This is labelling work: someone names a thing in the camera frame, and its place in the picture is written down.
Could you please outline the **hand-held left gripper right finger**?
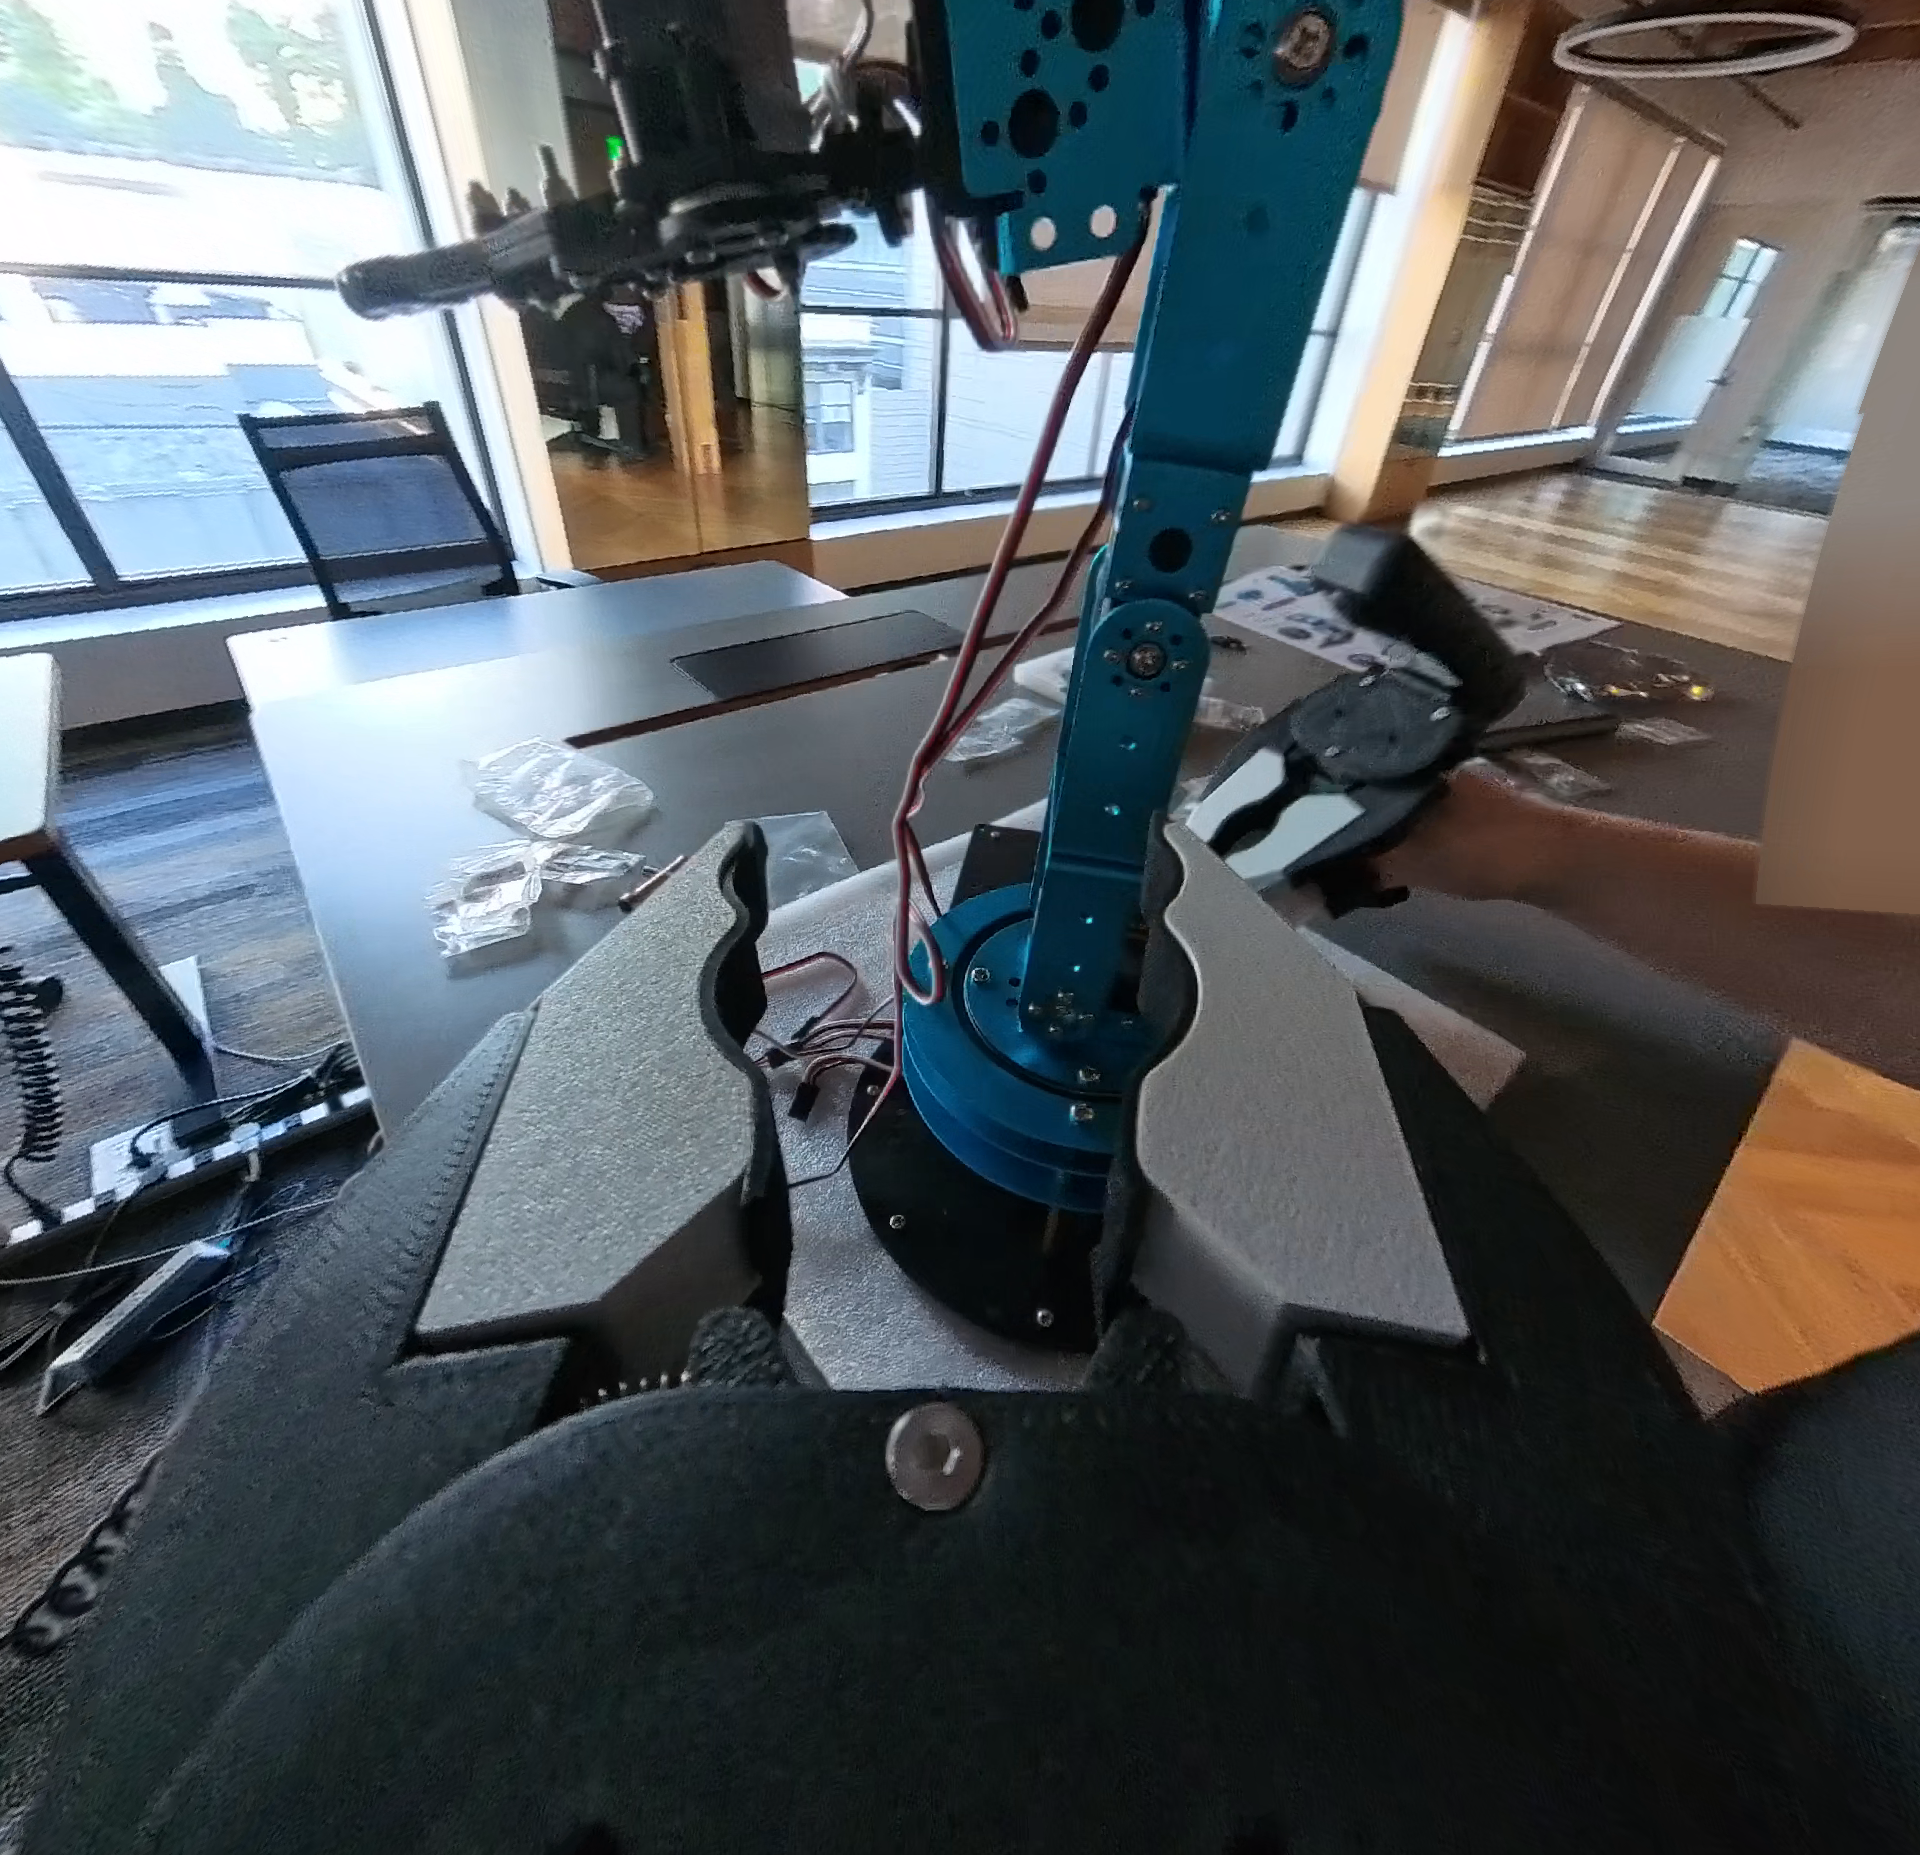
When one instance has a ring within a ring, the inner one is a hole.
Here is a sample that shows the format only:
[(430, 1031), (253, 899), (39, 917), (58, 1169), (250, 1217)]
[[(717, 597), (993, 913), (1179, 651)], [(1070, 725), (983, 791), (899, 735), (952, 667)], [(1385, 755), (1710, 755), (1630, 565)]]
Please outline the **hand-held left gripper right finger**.
[(1186, 825), (1142, 879), (1146, 1055), (1108, 1169), (1108, 1318), (1266, 1396), (1310, 1334), (1454, 1350), (1463, 1311), (1352, 983)]

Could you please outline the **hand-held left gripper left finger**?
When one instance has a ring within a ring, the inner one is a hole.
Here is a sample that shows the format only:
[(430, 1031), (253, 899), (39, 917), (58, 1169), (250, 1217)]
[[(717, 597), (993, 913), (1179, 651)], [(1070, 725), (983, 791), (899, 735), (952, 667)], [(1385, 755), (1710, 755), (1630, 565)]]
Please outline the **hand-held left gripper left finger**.
[(529, 1011), (413, 1318), (430, 1350), (586, 1342), (679, 1372), (700, 1322), (779, 1328), (793, 1259), (758, 943), (766, 841), (732, 821)]

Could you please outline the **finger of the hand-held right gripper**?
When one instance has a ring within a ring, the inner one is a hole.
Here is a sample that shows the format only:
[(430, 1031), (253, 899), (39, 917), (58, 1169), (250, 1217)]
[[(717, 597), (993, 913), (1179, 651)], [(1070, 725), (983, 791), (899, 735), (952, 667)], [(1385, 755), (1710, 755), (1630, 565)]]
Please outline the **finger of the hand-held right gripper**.
[(1288, 749), (1255, 749), (1221, 769), (1187, 809), (1187, 829), (1205, 845), (1253, 845), (1274, 831), (1310, 779)]
[(1404, 791), (1300, 793), (1261, 841), (1228, 845), (1226, 865), (1255, 891), (1292, 891), (1377, 845), (1404, 819)]

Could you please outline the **black triangular base plate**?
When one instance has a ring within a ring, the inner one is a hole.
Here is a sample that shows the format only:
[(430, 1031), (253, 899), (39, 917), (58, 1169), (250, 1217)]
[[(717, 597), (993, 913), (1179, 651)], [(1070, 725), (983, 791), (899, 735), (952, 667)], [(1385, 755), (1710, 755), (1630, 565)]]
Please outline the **black triangular base plate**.
[(943, 989), (905, 999), (903, 1053), (847, 1113), (854, 1195), (883, 1253), (988, 1334), (1067, 1354), (1097, 1338), (1096, 1249), (1121, 1099), (1156, 1037), (1108, 1007), (1081, 1031), (1026, 1001), (1042, 839), (981, 823), (934, 925)]

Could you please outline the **blue toy robot arm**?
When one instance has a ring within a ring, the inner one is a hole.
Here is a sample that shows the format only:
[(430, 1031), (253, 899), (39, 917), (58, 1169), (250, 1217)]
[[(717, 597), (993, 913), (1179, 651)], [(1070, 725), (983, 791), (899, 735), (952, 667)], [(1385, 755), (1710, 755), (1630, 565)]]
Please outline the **blue toy robot arm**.
[(924, 211), (976, 333), (1017, 333), (1022, 279), (1104, 263), (1014, 515), (892, 819), (898, 1023), (946, 967), (913, 821), (948, 743), (1010, 679), (972, 683), (988, 619), (1091, 353), (1143, 279), (1119, 427), (1083, 569), (1031, 879), (1027, 1003), (1093, 1027), (1133, 999), (1139, 881), (1207, 667), (1203, 617), (1272, 459), (1402, 41), (1404, 0), (877, 0), (800, 83), (789, 0), (588, 0), (611, 97), (607, 187), (540, 205), (473, 193), (468, 239), (348, 265), (365, 319), (602, 283), (661, 295), (777, 279)]

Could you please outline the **dark grey desk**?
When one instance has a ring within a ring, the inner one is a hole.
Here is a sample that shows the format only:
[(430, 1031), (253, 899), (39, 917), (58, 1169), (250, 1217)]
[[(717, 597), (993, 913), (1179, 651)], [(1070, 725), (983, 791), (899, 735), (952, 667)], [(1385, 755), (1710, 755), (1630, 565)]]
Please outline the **dark grey desk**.
[(858, 867), (879, 865), (899, 775), (954, 653), (729, 707), (669, 715), (636, 665), (566, 655), (404, 675), (263, 707), (251, 737), (386, 1123), (404, 1119), (478, 1033), (580, 955), (596, 925), (538, 921), (529, 947), (454, 973), (426, 891), (501, 833), (463, 763), (527, 737), (633, 771), (656, 795), (645, 859), (729, 819), (828, 811)]

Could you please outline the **printed instruction booklet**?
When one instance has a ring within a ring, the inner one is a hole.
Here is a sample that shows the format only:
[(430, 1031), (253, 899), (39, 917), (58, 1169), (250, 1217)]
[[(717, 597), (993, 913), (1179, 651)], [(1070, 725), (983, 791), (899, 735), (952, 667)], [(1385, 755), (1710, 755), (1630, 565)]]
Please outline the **printed instruction booklet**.
[[(1619, 627), (1615, 619), (1469, 577), (1456, 585), (1500, 641), (1521, 657), (1542, 657), (1556, 647)], [(1221, 587), (1213, 613), (1231, 623), (1236, 633), (1284, 641), (1336, 667), (1385, 667), (1407, 655), (1404, 643), (1345, 619), (1331, 591), (1311, 581), (1303, 569), (1266, 567), (1231, 577)]]

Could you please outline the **person's black clothing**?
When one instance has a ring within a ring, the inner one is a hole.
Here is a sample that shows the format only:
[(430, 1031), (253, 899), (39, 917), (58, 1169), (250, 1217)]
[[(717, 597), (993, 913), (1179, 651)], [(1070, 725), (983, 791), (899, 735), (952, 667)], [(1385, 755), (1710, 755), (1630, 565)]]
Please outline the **person's black clothing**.
[[(1780, 1027), (1511, 903), (1413, 897), (1322, 929), (1519, 1049), (1491, 1121), (1652, 1314), (1786, 1049)], [(1736, 1400), (1724, 1438), (1821, 1714), (1915, 1850), (1915, 1344)]]

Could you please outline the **white foam sheet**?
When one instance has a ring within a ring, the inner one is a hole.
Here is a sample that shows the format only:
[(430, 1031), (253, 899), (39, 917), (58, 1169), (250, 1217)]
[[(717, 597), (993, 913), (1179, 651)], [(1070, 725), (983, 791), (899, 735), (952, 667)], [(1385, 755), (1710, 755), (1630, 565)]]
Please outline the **white foam sheet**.
[[(892, 907), (898, 873), (881, 863), (774, 907), (759, 937), (762, 967), (809, 953), (854, 963), (866, 1001), (889, 995)], [(1356, 995), (1397, 1013), (1476, 1107), (1491, 1105), (1524, 1069), (1524, 1051), (1326, 933), (1301, 929)], [(1067, 1346), (1062, 1320), (1039, 1342), (1002, 1338), (917, 1289), (873, 1235), (852, 1171), (804, 1189), (793, 1215), (793, 1263), (783, 1320), (828, 1386), (1067, 1386), (1088, 1352)]]

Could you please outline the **white power strip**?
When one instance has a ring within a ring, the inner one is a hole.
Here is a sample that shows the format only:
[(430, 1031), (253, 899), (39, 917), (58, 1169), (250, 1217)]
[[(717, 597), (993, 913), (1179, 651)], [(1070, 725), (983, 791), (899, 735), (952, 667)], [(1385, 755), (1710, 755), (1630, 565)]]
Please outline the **white power strip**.
[(263, 1171), (278, 1155), (372, 1127), (372, 1089), (364, 1083), (317, 1091), (286, 1085), (244, 1113), (184, 1109), (152, 1127), (125, 1129), (87, 1151), (87, 1191), (45, 1211), (5, 1213), (3, 1275), (63, 1243), (79, 1243), (123, 1219), (150, 1219), (176, 1201)]

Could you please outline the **beige roller blind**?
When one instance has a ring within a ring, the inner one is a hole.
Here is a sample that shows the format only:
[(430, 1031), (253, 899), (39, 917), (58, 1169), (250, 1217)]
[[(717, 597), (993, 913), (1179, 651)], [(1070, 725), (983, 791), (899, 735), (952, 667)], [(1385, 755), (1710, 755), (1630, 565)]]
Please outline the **beige roller blind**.
[(1578, 91), (1452, 413), (1452, 447), (1595, 429), (1720, 167), (1695, 139)]

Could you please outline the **grey pen-shaped device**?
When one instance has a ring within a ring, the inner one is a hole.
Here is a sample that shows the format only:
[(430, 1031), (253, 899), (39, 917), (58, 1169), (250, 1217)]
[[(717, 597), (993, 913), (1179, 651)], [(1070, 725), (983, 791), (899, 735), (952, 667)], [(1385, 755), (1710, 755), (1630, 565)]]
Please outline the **grey pen-shaped device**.
[(37, 1386), (35, 1414), (53, 1412), (69, 1394), (125, 1362), (170, 1314), (206, 1295), (236, 1265), (242, 1243), (237, 1233), (214, 1235), (182, 1243), (159, 1259), (52, 1356)]

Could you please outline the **black mesh chair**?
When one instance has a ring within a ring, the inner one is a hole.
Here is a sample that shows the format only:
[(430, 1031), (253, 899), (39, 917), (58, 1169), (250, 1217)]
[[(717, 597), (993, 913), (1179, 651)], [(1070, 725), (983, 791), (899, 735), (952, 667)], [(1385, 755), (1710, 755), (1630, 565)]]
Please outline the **black mesh chair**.
[(521, 579), (438, 403), (236, 419), (329, 619), (400, 613), (597, 583)]

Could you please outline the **large glass window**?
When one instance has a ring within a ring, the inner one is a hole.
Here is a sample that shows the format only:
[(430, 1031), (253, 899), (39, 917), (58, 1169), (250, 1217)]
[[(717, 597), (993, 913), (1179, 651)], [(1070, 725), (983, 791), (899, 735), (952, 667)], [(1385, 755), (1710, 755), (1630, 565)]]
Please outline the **large glass window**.
[(333, 281), (424, 243), (380, 0), (2, 0), (3, 615), (302, 575), (242, 419), (438, 403), (449, 315)]

